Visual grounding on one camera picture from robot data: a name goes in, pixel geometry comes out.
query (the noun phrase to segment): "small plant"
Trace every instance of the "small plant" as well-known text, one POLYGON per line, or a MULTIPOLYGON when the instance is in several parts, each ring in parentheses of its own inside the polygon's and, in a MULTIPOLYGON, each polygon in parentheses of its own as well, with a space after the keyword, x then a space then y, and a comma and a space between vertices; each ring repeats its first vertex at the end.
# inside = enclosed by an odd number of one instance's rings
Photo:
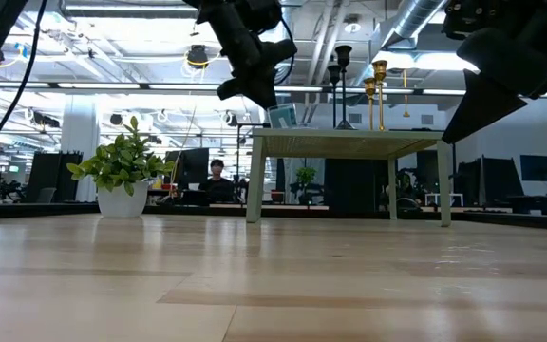
POLYGON ((313 167, 299 167, 296 170, 296 184, 291 184, 291 191, 296 194, 301 190, 302 194, 299 196, 299 203, 311 204, 311 195, 306 191, 308 185, 313 182, 315 178, 315 169, 313 167))
POLYGON ((123 185, 125 192, 133 196, 133 183, 169 174, 174 162, 164 163, 153 153, 145 154, 148 139, 141 140, 137 118, 132 117, 130 125, 124 125, 131 133, 129 137, 120 134, 114 143, 98 146, 96 155, 89 160, 79 165, 68 163, 66 168, 73 174, 71 178, 78 181, 91 176, 99 189, 109 192, 123 185))
POLYGON ((296 170, 296 181, 302 185, 307 186, 315 178, 315 169, 313 167, 299 167, 296 170))

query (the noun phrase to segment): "desk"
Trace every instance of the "desk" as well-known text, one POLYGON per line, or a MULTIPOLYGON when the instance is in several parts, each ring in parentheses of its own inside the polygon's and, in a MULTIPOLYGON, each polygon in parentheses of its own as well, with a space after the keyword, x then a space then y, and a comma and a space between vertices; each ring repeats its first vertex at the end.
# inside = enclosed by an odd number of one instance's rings
MULTIPOLYGON (((431 197, 434 198, 434 203, 436 203, 436 205, 441 205, 441 199, 440 199, 441 194, 425 194, 425 205, 429 205, 430 201, 427 200, 427 199, 429 199, 431 197)), ((451 197, 451 199, 454 198, 454 197, 459 198, 460 203, 463 206, 463 194, 452 193, 452 194, 450 194, 450 197, 451 197)))
MULTIPOLYGON (((261 218, 265 159, 335 158, 386 160, 389 183, 396 183, 396 160, 430 146, 438 147, 438 172, 441 192, 442 225, 451 224, 450 186, 448 180, 448 145, 442 132, 359 131, 333 129, 255 129, 251 186, 248 193, 246 220, 255 223, 261 218)), ((389 213, 398 218, 396 187, 389 187, 389 213)))
POLYGON ((547 216, 547 196, 509 196, 513 214, 531 214, 531 210, 539 210, 547 216))

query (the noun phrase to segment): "potted plant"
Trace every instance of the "potted plant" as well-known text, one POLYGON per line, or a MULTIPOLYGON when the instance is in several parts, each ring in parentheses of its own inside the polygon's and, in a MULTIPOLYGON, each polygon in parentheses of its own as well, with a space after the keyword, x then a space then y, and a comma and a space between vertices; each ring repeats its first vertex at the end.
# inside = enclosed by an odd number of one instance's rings
POLYGON ((314 178, 315 169, 313 167, 299 167, 296 170, 296 182, 298 183, 299 189, 301 190, 301 196, 299 196, 299 204, 310 204, 311 199, 306 189, 308 185, 313 182, 314 178))
POLYGON ((120 134, 110 145, 96 148, 96 155, 79 165, 69 163, 71 178, 91 176, 98 188, 98 203, 105 217, 133 218, 142 213, 147 200, 148 183, 158 175, 169 174, 173 161, 164 163, 153 153, 147 154, 148 139, 141 140, 135 117, 124 125, 129 136, 120 134))

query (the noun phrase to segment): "candle holder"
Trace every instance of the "candle holder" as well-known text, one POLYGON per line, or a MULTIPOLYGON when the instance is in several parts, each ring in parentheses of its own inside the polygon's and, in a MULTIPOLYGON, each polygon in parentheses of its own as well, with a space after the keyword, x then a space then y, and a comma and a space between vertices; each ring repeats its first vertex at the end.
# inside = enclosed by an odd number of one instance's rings
POLYGON ((375 78, 370 77, 365 79, 365 92, 368 96, 368 118, 369 118, 369 127, 370 130, 373 130, 373 102, 374 102, 374 96, 375 95, 375 78))
POLYGON ((341 80, 342 80, 342 90, 343 90, 343 99, 342 99, 342 106, 343 106, 343 120, 339 125, 337 125, 336 129, 355 129, 351 123, 346 120, 346 67, 349 65, 349 53, 351 52, 350 46, 341 46, 337 47, 335 49, 335 52, 337 52, 337 63, 341 67, 341 80))
MULTIPOLYGON (((405 72, 403 72, 403 78, 405 79, 405 89, 406 89, 406 69, 405 72)), ((410 114, 408 114, 408 95, 405 95, 405 114, 403 114, 405 118, 410 118, 410 114)))
POLYGON ((341 80, 340 66, 329 66, 329 81, 332 83, 332 128, 337 126, 337 84, 341 80))
POLYGON ((372 64, 375 70, 375 82, 379 92, 379 130, 385 131, 384 127, 384 79, 387 76, 387 61, 377 61, 372 64))

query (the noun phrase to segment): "person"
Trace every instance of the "person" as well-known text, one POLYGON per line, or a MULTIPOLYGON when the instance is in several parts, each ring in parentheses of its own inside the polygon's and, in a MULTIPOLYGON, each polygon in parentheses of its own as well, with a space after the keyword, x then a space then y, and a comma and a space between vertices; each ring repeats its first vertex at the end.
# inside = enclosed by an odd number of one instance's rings
POLYGON ((199 190, 205 191, 211 202, 234 201, 234 184, 220 176, 224 168, 222 160, 213 160, 210 163, 213 177, 199 185, 199 190))

